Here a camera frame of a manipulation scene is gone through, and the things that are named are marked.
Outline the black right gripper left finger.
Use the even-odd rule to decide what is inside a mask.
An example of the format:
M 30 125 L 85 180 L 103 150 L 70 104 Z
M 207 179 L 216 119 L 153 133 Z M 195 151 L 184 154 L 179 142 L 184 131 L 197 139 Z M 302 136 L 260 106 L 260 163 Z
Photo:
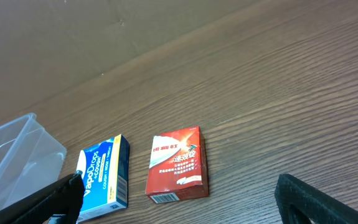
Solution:
M 81 173 L 69 174 L 0 210 L 0 224 L 75 224 L 84 193 Z

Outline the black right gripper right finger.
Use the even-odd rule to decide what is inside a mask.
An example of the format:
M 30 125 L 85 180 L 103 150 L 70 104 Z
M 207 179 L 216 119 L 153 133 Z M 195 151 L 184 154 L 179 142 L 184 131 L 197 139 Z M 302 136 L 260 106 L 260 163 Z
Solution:
M 279 175 L 275 199 L 283 224 L 358 224 L 358 211 L 290 174 Z

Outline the blue VapoDrops box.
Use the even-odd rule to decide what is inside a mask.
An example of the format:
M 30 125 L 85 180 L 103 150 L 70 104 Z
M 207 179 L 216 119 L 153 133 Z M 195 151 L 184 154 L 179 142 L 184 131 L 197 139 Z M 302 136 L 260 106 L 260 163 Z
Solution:
M 121 134 L 80 151 L 77 170 L 85 193 L 79 223 L 127 208 L 129 156 L 130 144 Z

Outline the clear plastic container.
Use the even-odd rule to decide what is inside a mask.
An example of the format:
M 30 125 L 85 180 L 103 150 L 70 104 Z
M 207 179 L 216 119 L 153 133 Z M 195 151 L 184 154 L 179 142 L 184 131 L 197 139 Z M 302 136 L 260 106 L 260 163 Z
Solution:
M 0 210 L 57 181 L 66 153 L 34 113 L 0 126 Z

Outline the red medicine box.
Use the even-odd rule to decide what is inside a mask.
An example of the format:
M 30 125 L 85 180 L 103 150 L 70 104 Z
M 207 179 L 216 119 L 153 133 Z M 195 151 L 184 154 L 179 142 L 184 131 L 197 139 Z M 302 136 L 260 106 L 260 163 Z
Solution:
M 209 196 L 205 139 L 200 127 L 153 137 L 145 194 L 155 204 Z

